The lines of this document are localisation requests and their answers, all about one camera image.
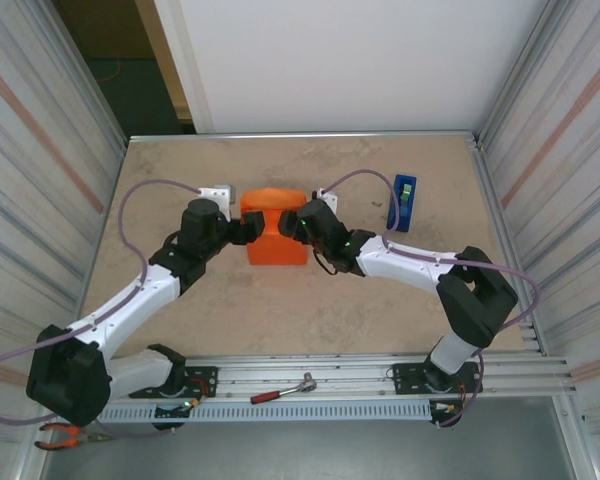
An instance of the beige work surface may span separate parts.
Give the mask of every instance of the beige work surface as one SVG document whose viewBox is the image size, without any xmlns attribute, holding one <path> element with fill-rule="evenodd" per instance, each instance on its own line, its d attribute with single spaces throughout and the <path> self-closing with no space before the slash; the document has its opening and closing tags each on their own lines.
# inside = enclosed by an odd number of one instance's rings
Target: beige work surface
<svg viewBox="0 0 600 480">
<path fill-rule="evenodd" d="M 467 245 L 497 258 L 497 248 L 464 138 L 450 136 L 187 139 L 131 142 L 91 281 L 85 312 L 128 284 L 137 258 L 118 238 L 124 193 L 137 182 L 167 178 L 193 186 L 231 183 L 250 189 L 325 187 L 359 168 L 418 178 L 409 233 L 392 240 L 437 251 Z M 336 189 L 348 228 L 382 232 L 389 192 L 360 175 Z M 169 186 L 138 190 L 125 210 L 125 232 L 145 255 L 179 228 L 194 195 Z M 239 200 L 233 206 L 239 212 Z M 327 275 L 309 256 L 301 267 L 258 267 L 244 247 L 229 246 L 185 295 L 164 307 L 120 354 L 162 343 L 183 355 L 394 353 L 428 351 L 449 330 L 437 296 L 380 278 Z M 524 348 L 518 328 L 492 348 Z"/>
</svg>

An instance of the black mounting bracket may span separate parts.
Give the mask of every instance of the black mounting bracket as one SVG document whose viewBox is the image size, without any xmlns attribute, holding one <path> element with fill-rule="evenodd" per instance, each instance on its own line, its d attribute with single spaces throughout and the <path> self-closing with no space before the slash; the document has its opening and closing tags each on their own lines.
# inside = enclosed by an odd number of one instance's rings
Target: black mounting bracket
<svg viewBox="0 0 600 480">
<path fill-rule="evenodd" d="M 206 395 L 202 391 L 200 382 L 190 379 L 202 380 L 208 387 Z M 218 367 L 184 367 L 181 388 L 173 393 L 167 393 L 162 387 L 144 388 L 129 395 L 131 398 L 186 398 L 200 400 L 202 396 L 213 398 L 216 396 L 218 386 Z"/>
<path fill-rule="evenodd" d="M 423 395 L 423 394 L 460 394 L 460 385 L 468 394 L 475 391 L 478 386 L 480 373 L 478 365 L 474 362 L 466 362 L 455 375 L 451 376 L 444 390 L 437 390 L 427 379 L 426 363 L 396 363 L 392 365 L 393 386 L 396 395 Z"/>
</svg>

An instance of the orange object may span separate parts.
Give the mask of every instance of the orange object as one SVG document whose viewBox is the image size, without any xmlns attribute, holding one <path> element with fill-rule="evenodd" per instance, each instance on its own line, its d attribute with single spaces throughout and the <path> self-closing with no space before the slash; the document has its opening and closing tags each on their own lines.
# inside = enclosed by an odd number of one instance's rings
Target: orange object
<svg viewBox="0 0 600 480">
<path fill-rule="evenodd" d="M 251 265 L 306 265 L 307 247 L 284 237 L 278 221 L 284 210 L 298 210 L 307 197 L 302 190 L 261 188 L 250 190 L 240 199 L 240 212 L 259 210 L 264 214 L 264 230 L 260 238 L 247 245 Z"/>
<path fill-rule="evenodd" d="M 104 435 L 102 433 L 85 433 L 80 427 L 75 427 L 70 423 L 47 423 L 42 425 L 39 430 L 41 432 L 56 430 L 69 435 L 69 438 L 66 440 L 58 441 L 56 443 L 34 442 L 34 445 L 40 450 L 46 450 L 48 452 L 64 450 L 65 448 L 75 448 L 84 442 L 104 442 L 112 439 L 109 435 Z"/>
</svg>

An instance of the red-handled pliers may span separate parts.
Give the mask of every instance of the red-handled pliers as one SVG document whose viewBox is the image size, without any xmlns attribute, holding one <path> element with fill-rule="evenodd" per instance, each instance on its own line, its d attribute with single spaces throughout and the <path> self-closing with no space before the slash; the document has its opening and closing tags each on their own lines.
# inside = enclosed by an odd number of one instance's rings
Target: red-handled pliers
<svg viewBox="0 0 600 480">
<path fill-rule="evenodd" d="M 304 381 L 299 385 L 288 390 L 276 390 L 274 392 L 261 393 L 255 397 L 251 397 L 251 403 L 257 405 L 259 403 L 270 402 L 284 395 L 289 395 L 295 392 L 311 392 L 316 389 L 316 381 L 311 377 L 309 372 L 304 374 Z"/>
<path fill-rule="evenodd" d="M 69 423 L 47 423 L 42 425 L 39 430 L 41 432 L 47 430 L 60 430 L 68 433 L 70 437 L 59 443 L 35 442 L 34 445 L 41 450 L 53 452 L 56 450 L 64 450 L 65 448 L 75 448 L 85 442 L 104 442 L 111 440 L 113 437 L 101 433 L 85 433 L 80 427 L 75 427 Z"/>
</svg>

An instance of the pliers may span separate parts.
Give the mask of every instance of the pliers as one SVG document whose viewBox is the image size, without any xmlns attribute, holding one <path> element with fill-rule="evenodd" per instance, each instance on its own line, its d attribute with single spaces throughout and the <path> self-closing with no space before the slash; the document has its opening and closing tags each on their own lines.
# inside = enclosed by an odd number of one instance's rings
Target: pliers
<svg viewBox="0 0 600 480">
<path fill-rule="evenodd" d="M 75 448 L 85 442 L 104 442 L 112 440 L 113 437 L 101 433 L 85 433 L 80 427 L 75 427 L 69 423 L 47 423 L 42 425 L 39 430 L 45 432 L 47 430 L 59 430 L 68 433 L 70 437 L 59 443 L 35 442 L 34 445 L 41 450 L 53 452 L 56 450 L 64 450 L 65 448 Z"/>
</svg>

